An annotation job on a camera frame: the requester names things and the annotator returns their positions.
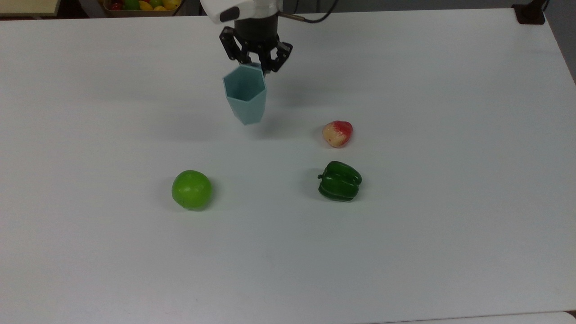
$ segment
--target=plastic cup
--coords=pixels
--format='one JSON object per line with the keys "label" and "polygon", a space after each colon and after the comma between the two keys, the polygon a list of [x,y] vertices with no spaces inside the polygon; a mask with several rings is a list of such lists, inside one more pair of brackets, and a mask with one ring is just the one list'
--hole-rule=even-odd
{"label": "plastic cup", "polygon": [[240,65],[223,78],[226,99],[242,124],[259,123],[266,107],[266,83],[259,65]]}

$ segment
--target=red fruit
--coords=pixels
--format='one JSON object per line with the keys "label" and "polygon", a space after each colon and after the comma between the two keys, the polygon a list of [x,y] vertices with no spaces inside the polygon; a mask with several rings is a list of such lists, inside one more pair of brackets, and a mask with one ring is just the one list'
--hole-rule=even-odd
{"label": "red fruit", "polygon": [[322,129],[322,135],[328,144],[335,148],[340,147],[348,143],[350,140],[350,137],[352,136],[352,124],[341,120],[335,120],[324,126],[324,129]]}
{"label": "red fruit", "polygon": [[122,10],[122,3],[121,2],[115,2],[115,3],[111,4],[110,10]]}

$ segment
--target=red and white strawberry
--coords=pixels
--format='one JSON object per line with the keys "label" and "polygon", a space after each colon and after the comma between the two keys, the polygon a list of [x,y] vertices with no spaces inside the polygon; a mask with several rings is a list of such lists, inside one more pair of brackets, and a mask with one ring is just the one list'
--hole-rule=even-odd
{"label": "red and white strawberry", "polygon": [[346,144],[352,136],[352,124],[335,120],[322,129],[322,135],[328,144],[335,148]]}

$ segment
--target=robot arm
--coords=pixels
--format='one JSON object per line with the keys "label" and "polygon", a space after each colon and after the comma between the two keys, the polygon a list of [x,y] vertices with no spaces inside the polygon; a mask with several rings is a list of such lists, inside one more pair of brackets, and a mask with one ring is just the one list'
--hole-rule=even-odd
{"label": "robot arm", "polygon": [[[210,19],[219,24],[234,21],[234,28],[224,27],[220,41],[231,60],[251,63],[249,53],[258,54],[262,71],[277,72],[286,62],[292,45],[280,42],[278,13],[282,0],[200,0]],[[271,51],[276,49],[276,58]]]}

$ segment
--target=white robot arm casing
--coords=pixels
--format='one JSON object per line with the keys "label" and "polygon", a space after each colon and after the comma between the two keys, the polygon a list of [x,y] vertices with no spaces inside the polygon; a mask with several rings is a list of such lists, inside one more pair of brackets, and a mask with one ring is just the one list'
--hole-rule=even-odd
{"label": "white robot arm casing", "polygon": [[282,9],[283,0],[200,0],[216,24],[247,18],[266,18]]}

